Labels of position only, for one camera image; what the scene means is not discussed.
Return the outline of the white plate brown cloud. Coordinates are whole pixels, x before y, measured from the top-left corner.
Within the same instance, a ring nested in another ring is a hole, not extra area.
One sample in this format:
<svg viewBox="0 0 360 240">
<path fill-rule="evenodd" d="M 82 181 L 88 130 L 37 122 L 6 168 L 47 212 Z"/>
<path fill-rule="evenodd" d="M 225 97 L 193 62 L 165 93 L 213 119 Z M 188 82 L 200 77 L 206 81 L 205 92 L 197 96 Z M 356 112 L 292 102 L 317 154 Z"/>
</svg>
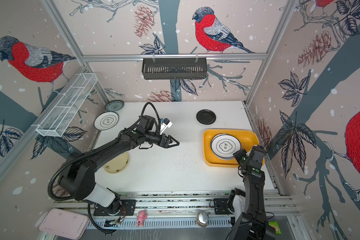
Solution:
<svg viewBox="0 0 360 240">
<path fill-rule="evenodd" d="M 216 157 L 226 161 L 233 159 L 234 153 L 242 149 L 240 141 L 229 134 L 215 135 L 210 147 Z"/>
</svg>

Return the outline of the white plate dark rim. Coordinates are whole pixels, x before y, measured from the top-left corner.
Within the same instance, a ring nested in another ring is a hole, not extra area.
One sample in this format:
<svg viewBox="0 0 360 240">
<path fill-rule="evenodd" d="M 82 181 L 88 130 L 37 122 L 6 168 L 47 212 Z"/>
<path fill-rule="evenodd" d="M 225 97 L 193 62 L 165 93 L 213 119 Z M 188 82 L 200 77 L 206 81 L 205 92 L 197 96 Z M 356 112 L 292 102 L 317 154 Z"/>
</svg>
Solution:
<svg viewBox="0 0 360 240">
<path fill-rule="evenodd" d="M 113 128 L 119 121 L 119 115 L 114 112 L 100 114 L 94 122 L 94 126 L 99 131 L 105 131 Z"/>
</svg>

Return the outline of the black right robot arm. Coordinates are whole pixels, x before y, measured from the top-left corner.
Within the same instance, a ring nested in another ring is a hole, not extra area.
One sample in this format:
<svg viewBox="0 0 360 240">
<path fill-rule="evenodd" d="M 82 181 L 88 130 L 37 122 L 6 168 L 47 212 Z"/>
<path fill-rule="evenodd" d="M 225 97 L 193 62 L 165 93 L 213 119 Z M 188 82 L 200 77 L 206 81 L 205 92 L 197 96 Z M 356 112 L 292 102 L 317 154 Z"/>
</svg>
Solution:
<svg viewBox="0 0 360 240">
<path fill-rule="evenodd" d="M 229 204 L 234 210 L 235 224 L 227 234 L 227 240 L 276 238 L 276 230 L 269 225 L 264 204 L 265 173 L 261 167 L 266 153 L 261 145 L 253 146 L 249 152 L 243 149 L 234 153 L 245 189 L 231 191 Z"/>
</svg>

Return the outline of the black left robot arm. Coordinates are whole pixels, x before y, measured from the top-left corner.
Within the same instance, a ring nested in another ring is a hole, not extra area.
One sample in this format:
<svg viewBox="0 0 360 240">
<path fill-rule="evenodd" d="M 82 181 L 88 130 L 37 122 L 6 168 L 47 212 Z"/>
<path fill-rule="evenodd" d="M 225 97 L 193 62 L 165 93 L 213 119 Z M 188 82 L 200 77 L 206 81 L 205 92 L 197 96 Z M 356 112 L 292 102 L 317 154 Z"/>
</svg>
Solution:
<svg viewBox="0 0 360 240">
<path fill-rule="evenodd" d="M 119 211 L 126 215 L 121 204 L 121 197 L 116 192 L 97 184 L 95 173 L 114 158 L 134 148 L 142 148 L 142 144 L 157 145 L 168 149 L 179 146 L 179 141 L 164 131 L 172 126 L 172 122 L 159 115 L 151 117 L 142 112 L 138 120 L 130 127 L 121 130 L 111 142 L 83 154 L 73 153 L 49 181 L 47 192 L 55 201 L 76 200 L 103 207 L 108 214 L 115 215 Z"/>
</svg>

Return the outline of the yellow plastic bin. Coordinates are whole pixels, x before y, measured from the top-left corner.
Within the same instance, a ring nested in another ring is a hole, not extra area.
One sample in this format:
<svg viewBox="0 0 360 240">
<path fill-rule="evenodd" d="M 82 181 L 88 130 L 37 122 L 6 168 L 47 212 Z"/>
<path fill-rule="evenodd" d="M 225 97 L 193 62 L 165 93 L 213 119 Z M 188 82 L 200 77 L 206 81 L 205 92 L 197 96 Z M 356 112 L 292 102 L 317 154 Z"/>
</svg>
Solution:
<svg viewBox="0 0 360 240">
<path fill-rule="evenodd" d="M 203 135 L 203 145 L 205 162 L 210 167 L 236 168 L 239 166 L 235 158 L 228 161 L 222 160 L 216 157 L 212 152 L 210 143 L 212 138 L 218 134 L 229 134 L 236 137 L 240 141 L 242 149 L 245 149 L 247 152 L 249 152 L 253 146 L 260 144 L 257 135 L 252 131 L 238 129 L 208 129 Z"/>
</svg>

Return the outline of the small black plate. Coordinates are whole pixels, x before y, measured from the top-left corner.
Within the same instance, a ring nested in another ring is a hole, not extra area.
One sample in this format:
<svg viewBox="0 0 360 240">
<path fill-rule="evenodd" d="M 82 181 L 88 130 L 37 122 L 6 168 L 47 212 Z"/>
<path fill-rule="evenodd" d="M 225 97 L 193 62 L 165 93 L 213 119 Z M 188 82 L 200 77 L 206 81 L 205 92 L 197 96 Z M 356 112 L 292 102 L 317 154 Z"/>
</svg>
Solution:
<svg viewBox="0 0 360 240">
<path fill-rule="evenodd" d="M 198 111 L 196 118 L 197 118 L 197 121 L 203 125 L 211 125 L 217 119 L 216 114 L 211 110 Z"/>
</svg>

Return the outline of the cream yellow plate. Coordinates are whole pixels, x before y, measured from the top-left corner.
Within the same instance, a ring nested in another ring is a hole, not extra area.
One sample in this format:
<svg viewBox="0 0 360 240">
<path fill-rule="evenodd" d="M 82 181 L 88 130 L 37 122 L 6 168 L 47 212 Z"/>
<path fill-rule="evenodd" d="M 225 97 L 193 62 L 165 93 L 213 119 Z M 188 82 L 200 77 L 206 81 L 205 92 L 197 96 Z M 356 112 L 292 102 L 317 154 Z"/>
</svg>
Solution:
<svg viewBox="0 0 360 240">
<path fill-rule="evenodd" d="M 114 159 L 106 163 L 103 168 L 109 174 L 117 174 L 127 167 L 129 160 L 129 153 L 124 152 L 123 154 L 115 157 Z"/>
</svg>

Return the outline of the small teal plate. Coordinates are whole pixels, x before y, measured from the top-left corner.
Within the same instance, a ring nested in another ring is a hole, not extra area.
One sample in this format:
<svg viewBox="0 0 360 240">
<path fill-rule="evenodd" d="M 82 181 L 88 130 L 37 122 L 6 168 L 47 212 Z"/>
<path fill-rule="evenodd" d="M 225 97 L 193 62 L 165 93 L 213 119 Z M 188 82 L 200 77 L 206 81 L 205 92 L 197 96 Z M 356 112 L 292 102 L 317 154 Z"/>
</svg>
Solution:
<svg viewBox="0 0 360 240">
<path fill-rule="evenodd" d="M 124 107 L 125 103 L 121 100 L 113 100 L 106 104 L 106 111 L 116 112 Z"/>
</svg>

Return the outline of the silver round object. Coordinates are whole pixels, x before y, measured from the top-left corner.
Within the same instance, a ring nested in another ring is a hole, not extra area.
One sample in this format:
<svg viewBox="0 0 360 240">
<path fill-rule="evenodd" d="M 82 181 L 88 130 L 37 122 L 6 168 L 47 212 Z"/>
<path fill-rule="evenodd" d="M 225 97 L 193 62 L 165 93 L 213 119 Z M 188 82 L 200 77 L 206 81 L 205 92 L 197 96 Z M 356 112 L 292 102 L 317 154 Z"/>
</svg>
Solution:
<svg viewBox="0 0 360 240">
<path fill-rule="evenodd" d="M 209 222 L 209 214 L 207 212 L 198 212 L 196 222 L 200 227 L 207 227 Z"/>
</svg>

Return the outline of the green snack packet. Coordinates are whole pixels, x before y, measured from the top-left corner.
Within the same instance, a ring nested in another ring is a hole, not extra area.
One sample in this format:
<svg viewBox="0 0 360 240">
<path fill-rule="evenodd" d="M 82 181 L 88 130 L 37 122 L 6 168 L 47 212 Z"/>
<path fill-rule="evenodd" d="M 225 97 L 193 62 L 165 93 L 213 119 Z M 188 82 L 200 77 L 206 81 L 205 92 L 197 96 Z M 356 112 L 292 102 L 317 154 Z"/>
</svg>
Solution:
<svg viewBox="0 0 360 240">
<path fill-rule="evenodd" d="M 281 228 L 277 221 L 269 222 L 269 225 L 275 229 L 277 235 L 282 235 Z"/>
</svg>

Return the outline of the pink toy figure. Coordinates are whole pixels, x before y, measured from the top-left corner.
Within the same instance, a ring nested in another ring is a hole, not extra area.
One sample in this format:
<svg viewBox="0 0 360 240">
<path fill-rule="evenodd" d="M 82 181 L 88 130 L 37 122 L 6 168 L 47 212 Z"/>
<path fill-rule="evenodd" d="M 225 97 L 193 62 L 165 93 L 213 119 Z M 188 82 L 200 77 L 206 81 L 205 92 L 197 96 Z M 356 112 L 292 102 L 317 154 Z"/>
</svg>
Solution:
<svg viewBox="0 0 360 240">
<path fill-rule="evenodd" d="M 136 227 L 143 227 L 144 226 L 144 222 L 147 219 L 147 212 L 146 210 L 142 210 L 139 212 L 138 216 L 137 216 L 137 221 L 135 226 Z"/>
</svg>

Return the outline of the pink tray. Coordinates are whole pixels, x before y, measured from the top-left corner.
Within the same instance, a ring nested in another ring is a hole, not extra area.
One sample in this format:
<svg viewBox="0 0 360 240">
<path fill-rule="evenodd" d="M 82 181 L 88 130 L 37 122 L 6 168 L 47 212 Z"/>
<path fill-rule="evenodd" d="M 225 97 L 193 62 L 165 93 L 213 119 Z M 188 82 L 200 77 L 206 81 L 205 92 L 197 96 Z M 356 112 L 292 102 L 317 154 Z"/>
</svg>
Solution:
<svg viewBox="0 0 360 240">
<path fill-rule="evenodd" d="M 86 215 L 52 209 L 41 222 L 39 230 L 70 240 L 79 240 L 84 234 L 90 220 Z"/>
</svg>

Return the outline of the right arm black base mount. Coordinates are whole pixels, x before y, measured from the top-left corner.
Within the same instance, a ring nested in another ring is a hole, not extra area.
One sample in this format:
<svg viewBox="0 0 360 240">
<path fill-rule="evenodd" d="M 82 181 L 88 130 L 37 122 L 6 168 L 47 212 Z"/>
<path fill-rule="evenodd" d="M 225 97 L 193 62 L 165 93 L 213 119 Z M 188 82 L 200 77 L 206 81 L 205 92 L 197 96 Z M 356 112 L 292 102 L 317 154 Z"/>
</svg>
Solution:
<svg viewBox="0 0 360 240">
<path fill-rule="evenodd" d="M 216 215 L 235 214 L 239 210 L 239 214 L 245 205 L 246 192 L 235 188 L 230 194 L 222 198 L 214 198 L 212 200 L 214 212 Z"/>
</svg>

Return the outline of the aluminium rail base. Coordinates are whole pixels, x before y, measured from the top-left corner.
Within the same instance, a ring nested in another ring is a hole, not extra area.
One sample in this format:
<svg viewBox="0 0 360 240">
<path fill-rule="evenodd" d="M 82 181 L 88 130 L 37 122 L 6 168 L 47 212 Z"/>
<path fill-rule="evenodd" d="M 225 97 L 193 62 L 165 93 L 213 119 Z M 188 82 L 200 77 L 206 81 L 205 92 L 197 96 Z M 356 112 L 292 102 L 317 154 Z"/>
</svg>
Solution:
<svg viewBox="0 0 360 240">
<path fill-rule="evenodd" d="M 198 228 L 198 212 L 207 212 L 209 222 L 207 227 L 230 227 L 235 221 L 235 214 L 216 215 L 212 200 L 222 198 L 228 194 L 190 194 L 190 195 L 122 195 L 122 200 L 136 200 L 133 216 L 94 216 L 95 207 L 91 207 L 92 216 L 97 225 L 107 230 L 142 230 L 142 229 L 169 229 L 169 228 Z M 276 217 L 299 216 L 292 198 L 279 196 L 276 193 L 265 193 L 265 210 L 270 221 Z M 55 201 L 57 209 L 87 214 L 87 203 L 75 201 Z M 140 211 L 146 210 L 148 218 L 143 227 L 136 227 L 137 216 Z"/>
</svg>

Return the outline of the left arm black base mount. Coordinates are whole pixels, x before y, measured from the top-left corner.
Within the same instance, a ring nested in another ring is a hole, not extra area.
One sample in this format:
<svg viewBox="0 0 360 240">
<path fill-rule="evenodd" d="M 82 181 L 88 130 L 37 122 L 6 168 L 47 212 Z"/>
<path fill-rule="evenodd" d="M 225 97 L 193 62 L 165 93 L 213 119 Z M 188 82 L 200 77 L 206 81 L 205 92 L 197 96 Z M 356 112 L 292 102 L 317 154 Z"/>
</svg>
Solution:
<svg viewBox="0 0 360 240">
<path fill-rule="evenodd" d="M 133 216 L 136 207 L 136 200 L 122 200 L 120 196 L 116 196 L 107 206 L 96 204 L 94 216 Z"/>
</svg>

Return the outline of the white mesh wall shelf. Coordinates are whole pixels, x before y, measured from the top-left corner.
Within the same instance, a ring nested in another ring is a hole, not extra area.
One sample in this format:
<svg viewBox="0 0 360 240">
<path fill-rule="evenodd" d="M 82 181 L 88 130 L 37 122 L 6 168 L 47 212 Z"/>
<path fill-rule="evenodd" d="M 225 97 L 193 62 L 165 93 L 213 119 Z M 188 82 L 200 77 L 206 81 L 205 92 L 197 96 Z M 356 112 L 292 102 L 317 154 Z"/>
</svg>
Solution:
<svg viewBox="0 0 360 240">
<path fill-rule="evenodd" d="M 58 94 L 58 102 L 38 125 L 36 132 L 43 137 L 62 137 L 97 81 L 95 74 L 76 74 L 68 82 L 68 88 Z"/>
</svg>

